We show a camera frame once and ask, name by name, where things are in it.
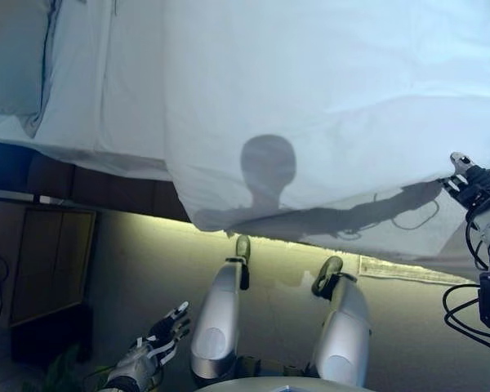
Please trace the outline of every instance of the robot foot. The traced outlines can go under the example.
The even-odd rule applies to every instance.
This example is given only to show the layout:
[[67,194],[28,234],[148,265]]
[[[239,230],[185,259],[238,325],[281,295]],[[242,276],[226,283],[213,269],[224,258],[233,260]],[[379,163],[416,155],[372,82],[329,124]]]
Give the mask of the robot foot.
[[251,240],[248,235],[240,235],[236,241],[236,256],[243,257],[245,264],[251,258]]
[[329,257],[321,267],[318,277],[312,284],[312,293],[315,296],[321,296],[326,300],[332,298],[332,291],[336,286],[343,268],[343,260],[338,256]]

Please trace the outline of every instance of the wooden cabinet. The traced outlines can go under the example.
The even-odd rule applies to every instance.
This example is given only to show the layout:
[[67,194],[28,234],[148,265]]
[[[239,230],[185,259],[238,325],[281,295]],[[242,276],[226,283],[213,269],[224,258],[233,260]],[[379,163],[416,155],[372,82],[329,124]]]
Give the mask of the wooden cabinet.
[[95,218],[91,211],[0,201],[0,256],[10,270],[1,325],[82,301]]

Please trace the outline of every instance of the mattress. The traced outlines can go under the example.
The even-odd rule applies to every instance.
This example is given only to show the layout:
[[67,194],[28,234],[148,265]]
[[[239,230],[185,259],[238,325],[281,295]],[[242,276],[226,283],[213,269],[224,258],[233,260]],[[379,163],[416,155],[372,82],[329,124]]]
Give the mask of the mattress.
[[0,115],[0,141],[117,176],[170,180],[157,45],[162,2],[141,6],[63,2],[37,134],[29,138],[16,117]]

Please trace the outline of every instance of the white fabric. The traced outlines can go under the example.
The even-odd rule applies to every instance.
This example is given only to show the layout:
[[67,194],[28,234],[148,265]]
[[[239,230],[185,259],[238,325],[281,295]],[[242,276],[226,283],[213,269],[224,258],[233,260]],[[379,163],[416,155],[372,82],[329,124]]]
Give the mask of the white fabric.
[[490,0],[65,2],[55,47],[36,138],[0,117],[1,141],[122,176],[165,159],[201,229],[475,277],[462,209],[399,188],[452,151],[490,167]]
[[62,4],[51,97],[36,136],[28,138],[16,118],[0,116],[0,141],[114,175],[170,180],[156,44],[162,3],[124,2],[117,15],[111,2],[89,3]]
[[175,0],[166,31],[167,167],[198,227],[439,256],[463,220],[445,193],[341,210],[453,151],[490,167],[490,0]]

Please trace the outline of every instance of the silver robot leg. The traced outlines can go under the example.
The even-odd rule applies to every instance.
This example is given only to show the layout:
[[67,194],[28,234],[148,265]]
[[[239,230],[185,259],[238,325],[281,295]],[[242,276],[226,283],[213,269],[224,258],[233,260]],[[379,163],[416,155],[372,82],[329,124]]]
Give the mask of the silver robot leg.
[[195,376],[210,383],[228,375],[236,361],[239,289],[245,260],[229,258],[212,282],[194,329],[190,366]]
[[355,279],[342,275],[314,349],[311,373],[324,380],[363,386],[368,365],[370,324],[367,302]]

